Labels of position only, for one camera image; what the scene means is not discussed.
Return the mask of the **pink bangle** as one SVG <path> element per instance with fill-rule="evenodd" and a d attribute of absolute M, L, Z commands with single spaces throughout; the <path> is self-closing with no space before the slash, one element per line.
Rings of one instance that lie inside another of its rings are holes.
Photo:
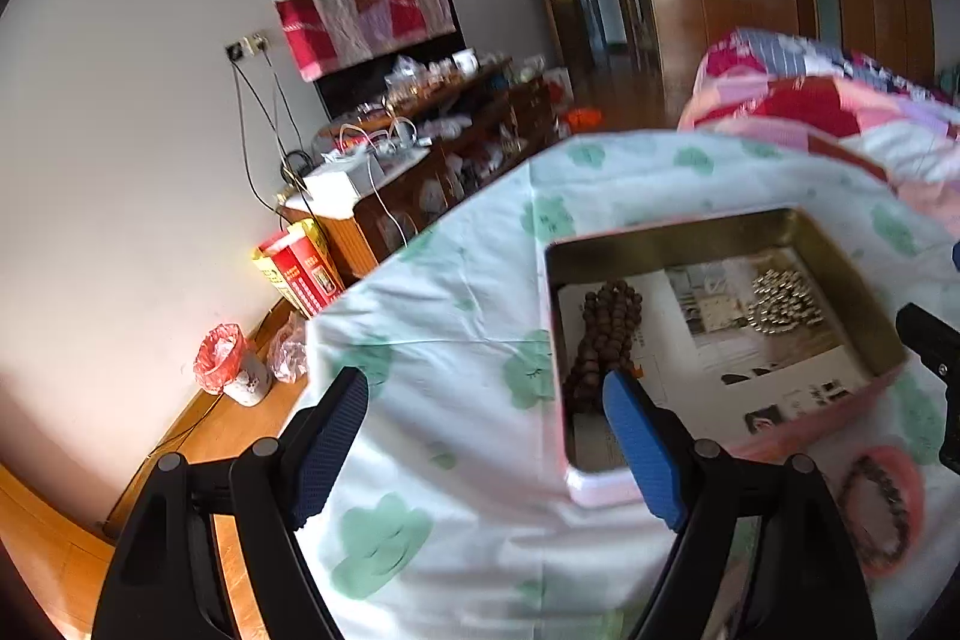
<path fill-rule="evenodd" d="M 867 578 L 884 578 L 905 564 L 924 525 L 924 489 L 903 448 L 861 452 L 844 473 L 836 505 Z"/>

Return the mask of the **pink biscuit tin box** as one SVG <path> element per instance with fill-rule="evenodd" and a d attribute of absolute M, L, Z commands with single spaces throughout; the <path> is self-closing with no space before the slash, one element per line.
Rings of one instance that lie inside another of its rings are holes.
<path fill-rule="evenodd" d="M 907 360 L 853 260 L 797 208 L 566 239 L 545 269 L 566 486 L 588 509 L 640 497 L 602 409 L 612 370 L 693 435 L 771 461 L 867 413 Z"/>

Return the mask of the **paper leaflet in tin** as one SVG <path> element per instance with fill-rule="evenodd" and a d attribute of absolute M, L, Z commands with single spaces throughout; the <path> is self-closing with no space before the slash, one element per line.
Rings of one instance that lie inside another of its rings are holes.
<path fill-rule="evenodd" d="M 623 461 L 602 409 L 615 369 L 690 434 L 763 461 L 838 431 L 877 386 L 788 250 L 567 284 L 558 315 L 566 448 L 591 473 Z"/>

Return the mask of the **red bag waste bin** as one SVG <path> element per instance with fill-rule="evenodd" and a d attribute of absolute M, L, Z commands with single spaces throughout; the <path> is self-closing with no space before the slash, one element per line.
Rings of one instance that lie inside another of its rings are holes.
<path fill-rule="evenodd" d="M 274 376 L 237 323 L 222 323 L 206 333 L 195 354 L 194 378 L 208 395 L 226 395 L 244 408 L 257 406 L 274 385 Z"/>

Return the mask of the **white cloud-print bedsheet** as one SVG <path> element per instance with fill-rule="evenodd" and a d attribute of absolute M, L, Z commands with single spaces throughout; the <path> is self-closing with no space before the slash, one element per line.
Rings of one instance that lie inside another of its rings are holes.
<path fill-rule="evenodd" d="M 587 294 L 625 281 L 654 403 L 773 471 L 811 455 L 875 631 L 918 627 L 958 562 L 944 386 L 896 310 L 958 317 L 947 229 L 866 170 L 718 133 L 573 136 L 467 198 L 306 328 L 316 404 L 370 406 L 298 531 L 348 638 L 615 638 L 674 541 L 599 401 L 566 388 Z"/>

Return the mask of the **pink patchwork quilt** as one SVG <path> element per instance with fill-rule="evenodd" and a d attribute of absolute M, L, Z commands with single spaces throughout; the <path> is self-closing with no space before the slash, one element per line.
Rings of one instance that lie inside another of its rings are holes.
<path fill-rule="evenodd" d="M 958 107 L 864 53 L 734 29 L 701 59 L 679 128 L 838 159 L 958 232 Z"/>

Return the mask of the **red yellow carton box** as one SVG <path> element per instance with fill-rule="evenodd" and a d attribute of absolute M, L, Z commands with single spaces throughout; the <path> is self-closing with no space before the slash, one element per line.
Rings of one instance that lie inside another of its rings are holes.
<path fill-rule="evenodd" d="M 345 291 L 324 234 L 301 220 L 257 245 L 251 262 L 305 319 L 319 315 Z"/>

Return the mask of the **white box appliance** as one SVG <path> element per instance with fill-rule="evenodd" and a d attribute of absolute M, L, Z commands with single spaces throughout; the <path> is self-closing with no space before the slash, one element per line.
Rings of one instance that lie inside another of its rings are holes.
<path fill-rule="evenodd" d="M 349 220 L 355 206 L 373 193 L 384 170 L 368 152 L 322 164 L 304 175 L 309 209 L 319 218 Z"/>

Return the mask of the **wooden tv cabinet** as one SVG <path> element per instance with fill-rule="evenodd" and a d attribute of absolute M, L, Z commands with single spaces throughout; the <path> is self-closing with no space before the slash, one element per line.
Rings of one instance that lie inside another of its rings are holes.
<path fill-rule="evenodd" d="M 368 152 L 384 179 L 355 206 L 349 220 L 319 218 L 306 185 L 281 203 L 288 218 L 316 218 L 338 271 L 363 278 L 420 232 L 498 181 L 550 143 L 555 113 L 540 74 L 511 80 L 508 60 L 452 81 L 397 112 L 378 107 L 352 124 L 317 133 L 317 169 Z"/>

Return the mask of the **white mug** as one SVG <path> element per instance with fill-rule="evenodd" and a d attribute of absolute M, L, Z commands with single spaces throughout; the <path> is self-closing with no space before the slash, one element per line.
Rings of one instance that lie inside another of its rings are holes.
<path fill-rule="evenodd" d="M 454 52 L 452 54 L 452 63 L 462 78 L 472 78 L 472 76 L 480 70 L 480 60 L 478 60 L 477 52 L 475 52 L 472 47 Z"/>

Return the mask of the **red patchwork cloth cover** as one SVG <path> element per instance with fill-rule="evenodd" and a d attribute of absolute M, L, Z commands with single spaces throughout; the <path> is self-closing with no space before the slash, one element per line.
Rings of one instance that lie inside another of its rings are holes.
<path fill-rule="evenodd" d="M 454 34 L 452 0 L 274 0 L 304 81 Z"/>

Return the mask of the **wall power socket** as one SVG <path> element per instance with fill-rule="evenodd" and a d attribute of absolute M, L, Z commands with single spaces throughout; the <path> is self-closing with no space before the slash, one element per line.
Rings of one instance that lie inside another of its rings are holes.
<path fill-rule="evenodd" d="M 268 39 L 262 32 L 243 35 L 241 39 L 224 46 L 224 53 L 231 64 L 237 64 L 247 57 L 257 57 L 268 49 Z"/>

